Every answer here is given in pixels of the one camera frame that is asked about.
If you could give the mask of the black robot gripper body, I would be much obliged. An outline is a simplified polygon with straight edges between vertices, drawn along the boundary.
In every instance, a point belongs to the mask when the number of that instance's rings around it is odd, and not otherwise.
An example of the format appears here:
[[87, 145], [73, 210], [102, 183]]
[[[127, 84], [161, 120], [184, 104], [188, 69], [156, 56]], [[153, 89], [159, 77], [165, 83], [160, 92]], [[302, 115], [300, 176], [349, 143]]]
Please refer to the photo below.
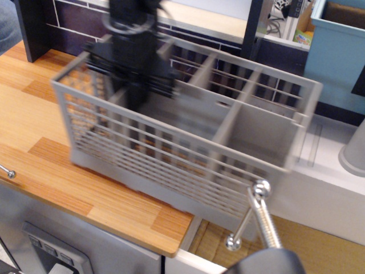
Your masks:
[[85, 45], [90, 54], [88, 67], [116, 82], [137, 85], [140, 92], [133, 91], [132, 95], [145, 98], [146, 93], [155, 92], [173, 97], [178, 73], [157, 53], [156, 17], [132, 24], [103, 17], [102, 22], [111, 36]]

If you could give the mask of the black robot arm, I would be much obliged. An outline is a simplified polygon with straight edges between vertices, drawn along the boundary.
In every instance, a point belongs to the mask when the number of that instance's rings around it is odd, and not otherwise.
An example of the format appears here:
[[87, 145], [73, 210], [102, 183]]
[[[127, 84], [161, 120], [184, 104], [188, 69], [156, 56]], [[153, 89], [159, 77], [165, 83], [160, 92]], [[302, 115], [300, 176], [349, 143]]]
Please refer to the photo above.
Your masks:
[[111, 37], [88, 43], [90, 69], [111, 77], [114, 92], [124, 88], [127, 107], [137, 111], [151, 92], [172, 97], [178, 73], [157, 52], [160, 1], [110, 1], [102, 18]]

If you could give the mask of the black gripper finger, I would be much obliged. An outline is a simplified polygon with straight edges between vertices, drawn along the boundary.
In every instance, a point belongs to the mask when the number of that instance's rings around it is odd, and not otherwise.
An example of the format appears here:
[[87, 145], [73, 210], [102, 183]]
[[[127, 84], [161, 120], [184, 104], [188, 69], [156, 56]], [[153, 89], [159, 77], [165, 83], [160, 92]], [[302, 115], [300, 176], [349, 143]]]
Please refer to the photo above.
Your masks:
[[131, 83], [127, 88], [127, 108], [137, 111], [148, 99], [147, 86], [142, 83]]

